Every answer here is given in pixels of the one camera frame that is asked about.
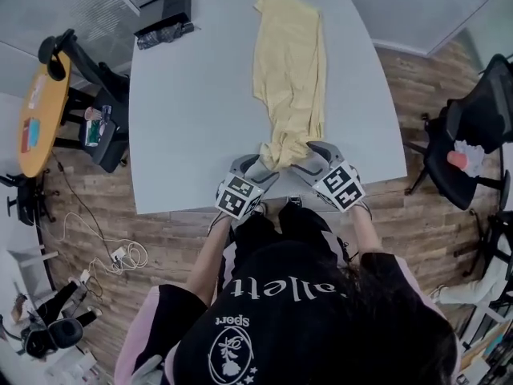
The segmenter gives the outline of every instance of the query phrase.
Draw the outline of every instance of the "yellow towel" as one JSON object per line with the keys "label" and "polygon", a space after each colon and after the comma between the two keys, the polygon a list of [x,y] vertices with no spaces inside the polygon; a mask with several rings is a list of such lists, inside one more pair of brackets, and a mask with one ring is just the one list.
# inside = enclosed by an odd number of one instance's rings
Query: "yellow towel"
{"label": "yellow towel", "polygon": [[305,158],[306,141],[324,131],[326,53],[319,10],[301,0],[257,0],[261,12],[253,59],[253,95],[269,110],[271,142],[261,145],[267,168]]}

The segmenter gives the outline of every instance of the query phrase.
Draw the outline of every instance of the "dark hair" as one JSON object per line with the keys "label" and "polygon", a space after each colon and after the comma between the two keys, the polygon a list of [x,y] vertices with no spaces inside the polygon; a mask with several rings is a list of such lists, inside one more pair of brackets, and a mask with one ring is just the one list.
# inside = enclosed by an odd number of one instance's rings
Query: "dark hair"
{"label": "dark hair", "polygon": [[[458,355],[452,327],[402,275],[388,270],[348,268],[338,276],[350,301],[350,329],[329,363],[345,368],[344,385],[450,385]],[[330,377],[333,383],[333,372]],[[327,383],[324,375],[318,379],[313,383]]]}

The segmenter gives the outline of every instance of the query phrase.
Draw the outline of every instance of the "black pants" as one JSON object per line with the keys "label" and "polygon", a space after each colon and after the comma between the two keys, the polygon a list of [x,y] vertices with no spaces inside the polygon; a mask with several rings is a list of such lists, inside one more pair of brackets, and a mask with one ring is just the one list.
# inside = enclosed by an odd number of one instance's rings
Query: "black pants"
{"label": "black pants", "polygon": [[[38,309],[37,313],[41,317],[42,321],[46,326],[52,322],[57,321],[59,313],[66,304],[67,300],[71,298],[71,295],[77,290],[77,285],[74,282],[70,282],[64,288],[62,288],[51,300],[46,301]],[[96,314],[93,311],[88,311],[85,314],[80,315],[76,318],[82,326],[89,325],[96,319]]]}
{"label": "black pants", "polygon": [[270,220],[259,214],[252,215],[235,229],[235,245],[231,244],[224,250],[218,281],[219,292],[229,282],[229,275],[234,275],[257,249],[284,240],[304,242],[324,251],[334,261],[342,256],[345,263],[349,262],[344,242],[311,209],[300,208],[289,202],[280,211],[278,218],[281,233],[274,229]]}

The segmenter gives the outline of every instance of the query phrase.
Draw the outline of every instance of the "orange table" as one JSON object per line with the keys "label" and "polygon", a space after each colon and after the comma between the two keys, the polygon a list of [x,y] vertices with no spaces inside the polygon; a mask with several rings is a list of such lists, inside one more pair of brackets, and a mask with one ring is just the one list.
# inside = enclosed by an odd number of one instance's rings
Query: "orange table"
{"label": "orange table", "polygon": [[[18,161],[23,174],[37,176],[45,167],[60,127],[70,85],[71,61],[59,53],[66,77],[55,81],[40,64],[20,111],[18,127]],[[39,134],[27,145],[28,124],[39,124]]]}

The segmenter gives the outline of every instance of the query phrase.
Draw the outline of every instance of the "shoe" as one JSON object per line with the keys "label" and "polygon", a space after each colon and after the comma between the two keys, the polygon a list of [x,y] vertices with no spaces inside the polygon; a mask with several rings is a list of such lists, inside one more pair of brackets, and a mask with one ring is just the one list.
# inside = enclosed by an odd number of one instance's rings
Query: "shoe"
{"label": "shoe", "polygon": [[94,308],[93,306],[88,306],[87,310],[94,312],[95,315],[96,315],[96,318],[99,318],[99,317],[101,317],[103,315],[103,312],[100,309]]}
{"label": "shoe", "polygon": [[431,301],[433,301],[435,304],[440,301],[440,293],[442,292],[442,288],[445,288],[443,284],[440,286],[437,286],[433,291],[431,291],[431,294],[429,294],[429,298],[431,298]]}
{"label": "shoe", "polygon": [[80,282],[80,280],[78,278],[75,278],[75,277],[69,277],[67,279],[68,282],[74,282],[75,285],[77,286],[81,286],[82,285],[82,282]]}
{"label": "shoe", "polygon": [[267,215],[266,203],[261,202],[259,205],[257,205],[255,209],[251,212],[251,215],[263,215],[265,217]]}
{"label": "shoe", "polygon": [[299,208],[303,206],[303,199],[301,198],[301,196],[289,196],[287,197],[287,204],[289,202],[297,205]]}

